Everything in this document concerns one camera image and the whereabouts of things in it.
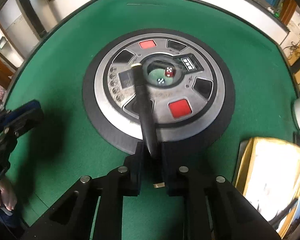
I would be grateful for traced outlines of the person left hand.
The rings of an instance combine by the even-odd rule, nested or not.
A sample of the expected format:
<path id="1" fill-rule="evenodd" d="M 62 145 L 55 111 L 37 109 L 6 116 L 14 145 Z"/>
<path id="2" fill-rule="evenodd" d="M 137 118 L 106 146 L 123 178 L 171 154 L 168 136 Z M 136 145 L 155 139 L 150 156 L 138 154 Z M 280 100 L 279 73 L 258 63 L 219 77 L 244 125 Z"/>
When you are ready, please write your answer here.
<path id="1" fill-rule="evenodd" d="M 0 207 L 4 205 L 8 211 L 14 210 L 17 197 L 10 180 L 4 176 L 0 181 Z"/>

